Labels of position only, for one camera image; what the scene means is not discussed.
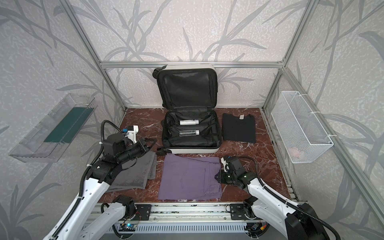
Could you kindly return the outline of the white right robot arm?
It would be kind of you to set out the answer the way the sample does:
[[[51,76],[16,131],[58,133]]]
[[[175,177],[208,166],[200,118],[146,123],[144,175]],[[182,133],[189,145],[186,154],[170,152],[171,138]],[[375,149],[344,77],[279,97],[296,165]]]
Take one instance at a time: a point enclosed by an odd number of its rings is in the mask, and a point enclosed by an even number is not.
[[[250,195],[243,201],[247,218],[262,219],[278,230],[288,240],[329,240],[330,231],[336,240],[340,234],[321,220],[307,203],[298,204],[271,188],[258,173],[247,171],[241,159],[254,160],[248,156],[225,156],[223,168],[215,179],[225,185],[236,186]]]

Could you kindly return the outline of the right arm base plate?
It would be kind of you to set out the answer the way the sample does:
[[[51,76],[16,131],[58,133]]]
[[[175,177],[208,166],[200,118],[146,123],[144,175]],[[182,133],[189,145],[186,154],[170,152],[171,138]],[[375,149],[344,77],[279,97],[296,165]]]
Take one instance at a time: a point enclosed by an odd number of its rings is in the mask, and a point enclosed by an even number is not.
[[[231,220],[255,220],[255,216],[248,216],[243,204],[229,204],[228,212],[231,215]]]

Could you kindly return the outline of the clear white-capped bottle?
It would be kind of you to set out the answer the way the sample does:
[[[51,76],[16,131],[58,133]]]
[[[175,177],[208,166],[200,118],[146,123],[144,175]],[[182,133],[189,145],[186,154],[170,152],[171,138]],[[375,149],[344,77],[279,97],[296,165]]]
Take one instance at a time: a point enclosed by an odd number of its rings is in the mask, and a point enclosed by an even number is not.
[[[198,136],[199,134],[200,134],[199,130],[182,130],[179,132],[180,137]]]

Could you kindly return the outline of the black shirt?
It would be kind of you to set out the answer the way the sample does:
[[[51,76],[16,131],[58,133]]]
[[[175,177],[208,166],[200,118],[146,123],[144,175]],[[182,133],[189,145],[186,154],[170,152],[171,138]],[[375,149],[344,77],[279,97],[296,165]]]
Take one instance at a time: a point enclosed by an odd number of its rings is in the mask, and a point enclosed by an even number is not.
[[[256,143],[256,120],[253,115],[234,116],[224,113],[222,130],[225,141]]]

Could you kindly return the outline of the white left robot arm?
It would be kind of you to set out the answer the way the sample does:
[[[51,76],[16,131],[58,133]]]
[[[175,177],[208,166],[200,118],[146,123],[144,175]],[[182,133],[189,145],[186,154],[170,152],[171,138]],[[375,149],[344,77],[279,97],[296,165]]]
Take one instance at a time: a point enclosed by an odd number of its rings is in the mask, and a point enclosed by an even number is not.
[[[134,200],[120,195],[92,223],[84,226],[99,199],[124,171],[123,164],[143,157],[157,142],[137,139],[136,134],[135,127],[120,130],[111,121],[102,121],[101,148],[81,177],[78,195],[45,236],[46,240],[98,240],[119,220],[136,216]]]

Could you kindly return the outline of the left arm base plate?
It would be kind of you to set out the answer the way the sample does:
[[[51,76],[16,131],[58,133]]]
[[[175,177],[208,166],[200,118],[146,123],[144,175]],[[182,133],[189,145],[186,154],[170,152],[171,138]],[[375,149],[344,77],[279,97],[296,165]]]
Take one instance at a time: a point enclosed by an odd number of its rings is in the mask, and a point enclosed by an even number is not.
[[[151,209],[151,204],[136,205],[136,213],[132,217],[128,218],[128,221],[148,221],[150,219]]]

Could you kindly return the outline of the purple trousers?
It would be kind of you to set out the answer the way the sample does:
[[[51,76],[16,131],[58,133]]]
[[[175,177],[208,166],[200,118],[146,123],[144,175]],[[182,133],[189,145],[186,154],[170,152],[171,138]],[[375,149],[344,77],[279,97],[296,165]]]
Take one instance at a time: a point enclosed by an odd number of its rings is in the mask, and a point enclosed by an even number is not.
[[[159,188],[159,200],[211,200],[222,197],[215,175],[221,169],[217,157],[191,158],[167,155]]]

